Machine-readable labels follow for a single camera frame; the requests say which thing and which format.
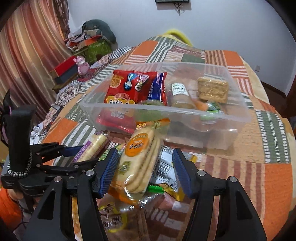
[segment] orange label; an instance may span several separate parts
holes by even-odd
[[[140,133],[129,140],[126,145],[125,154],[127,156],[138,155],[149,143],[149,138],[147,133]]]

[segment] power outlet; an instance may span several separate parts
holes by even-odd
[[[260,66],[256,65],[255,71],[259,72],[260,71]]]

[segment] bed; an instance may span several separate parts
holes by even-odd
[[[164,36],[152,37],[136,47],[118,49],[101,60],[102,67],[93,78],[69,85],[70,94],[58,96],[63,108],[48,114],[42,142],[83,145],[95,129],[79,102],[118,66],[172,61],[222,65],[237,81],[252,121],[245,125],[233,145],[227,150],[183,149],[201,155],[195,163],[198,169],[204,169],[214,177],[226,179],[234,175],[240,180],[259,214],[268,240],[272,240],[296,204],[293,188],[296,185],[296,142],[288,120],[269,104],[259,78],[236,52],[200,50]],[[47,164],[65,166],[69,159],[57,158]],[[217,226],[218,202],[215,201],[208,240],[214,239]],[[193,202],[189,199],[177,202],[165,194],[161,201],[145,210],[150,240],[181,240],[192,207]],[[167,214],[166,219],[160,217],[164,214]]]

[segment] striped curtain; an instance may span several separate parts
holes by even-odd
[[[14,104],[36,104],[42,121],[56,98],[49,72],[70,55],[53,0],[25,0],[0,32],[0,107],[10,88]]]

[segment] rice cracker package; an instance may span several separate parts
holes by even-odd
[[[104,103],[137,104],[146,100],[156,76],[157,72],[114,70]],[[96,122],[129,134],[136,128],[133,110],[122,108],[103,109]]]
[[[169,122],[162,119],[137,124],[119,159],[110,195],[137,205],[149,184]]]
[[[114,70],[105,103],[137,104],[146,100],[157,72]]]

